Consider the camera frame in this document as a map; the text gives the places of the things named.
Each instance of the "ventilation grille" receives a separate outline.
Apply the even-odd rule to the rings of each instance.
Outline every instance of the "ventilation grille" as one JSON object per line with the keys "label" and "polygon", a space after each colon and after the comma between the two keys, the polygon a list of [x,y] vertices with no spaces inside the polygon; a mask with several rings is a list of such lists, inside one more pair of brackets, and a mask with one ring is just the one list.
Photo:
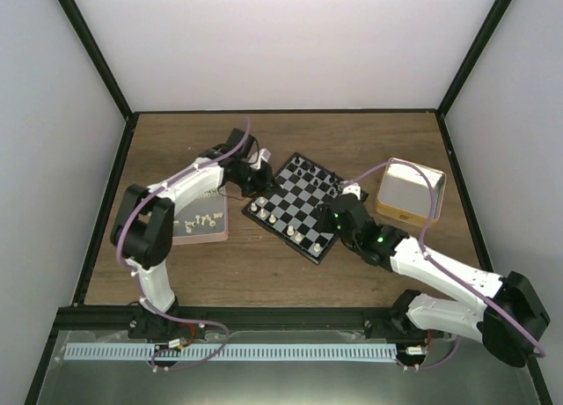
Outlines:
{"label": "ventilation grille", "polygon": [[[146,361],[154,355],[154,344],[69,343],[64,359],[80,361]],[[216,345],[193,344],[181,352],[164,351],[157,361],[197,361]],[[228,344],[213,361],[352,361],[394,363],[395,345],[340,344]]]}

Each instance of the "chessboard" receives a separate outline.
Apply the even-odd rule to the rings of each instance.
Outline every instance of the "chessboard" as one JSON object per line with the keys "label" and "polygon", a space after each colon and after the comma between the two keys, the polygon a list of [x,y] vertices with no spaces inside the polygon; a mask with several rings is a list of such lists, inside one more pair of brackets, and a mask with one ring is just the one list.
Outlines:
{"label": "chessboard", "polygon": [[[275,180],[281,192],[265,193],[250,201],[243,214],[319,264],[338,236],[315,230],[318,206],[336,197],[344,180],[297,152],[277,172]],[[367,197],[362,191],[362,200]]]}

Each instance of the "white wall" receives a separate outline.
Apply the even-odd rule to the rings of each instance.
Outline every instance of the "white wall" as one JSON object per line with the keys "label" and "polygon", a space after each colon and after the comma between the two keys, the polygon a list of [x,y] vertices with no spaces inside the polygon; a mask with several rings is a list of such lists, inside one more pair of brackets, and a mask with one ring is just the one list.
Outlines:
{"label": "white wall", "polygon": [[447,116],[495,270],[525,274],[552,324],[540,360],[563,403],[561,0],[514,0]]}
{"label": "white wall", "polygon": [[438,107],[494,0],[77,0],[136,110]]}
{"label": "white wall", "polygon": [[1,403],[70,304],[123,120],[56,0],[0,0]]}

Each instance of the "yellow box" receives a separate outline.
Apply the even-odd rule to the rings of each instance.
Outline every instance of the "yellow box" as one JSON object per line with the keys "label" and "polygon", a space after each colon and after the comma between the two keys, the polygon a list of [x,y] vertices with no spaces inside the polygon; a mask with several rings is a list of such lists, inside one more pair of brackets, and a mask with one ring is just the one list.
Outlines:
{"label": "yellow box", "polygon": [[443,193],[446,187],[446,173],[428,166],[419,165],[399,158],[391,160],[385,168],[384,177],[379,185],[376,197],[376,212],[422,227],[430,212],[430,193],[428,185],[416,170],[402,166],[401,161],[417,166],[430,180],[436,195],[436,212],[430,220],[433,225],[440,217]]}

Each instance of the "wooden table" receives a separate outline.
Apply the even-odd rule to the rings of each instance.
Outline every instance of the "wooden table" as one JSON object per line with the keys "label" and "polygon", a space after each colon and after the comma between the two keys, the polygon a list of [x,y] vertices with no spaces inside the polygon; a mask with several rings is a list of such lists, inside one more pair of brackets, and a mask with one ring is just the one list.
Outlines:
{"label": "wooden table", "polygon": [[[123,305],[138,299],[130,275],[115,262],[109,231],[125,188],[159,182],[188,166],[198,153],[226,141],[241,114],[142,114],[135,130],[109,224],[85,303]],[[447,174],[442,215],[427,244],[478,267],[456,183],[436,118],[409,114],[252,114],[252,134],[272,152],[274,171],[295,151],[351,179],[390,157],[441,169]],[[362,182],[375,213],[381,180]],[[239,193],[229,186],[229,194]],[[186,306],[390,306],[405,289],[436,292],[410,278],[370,267],[337,243],[319,266],[241,214],[246,201],[229,200],[229,238],[174,247],[168,274]],[[418,234],[418,229],[395,225]]]}

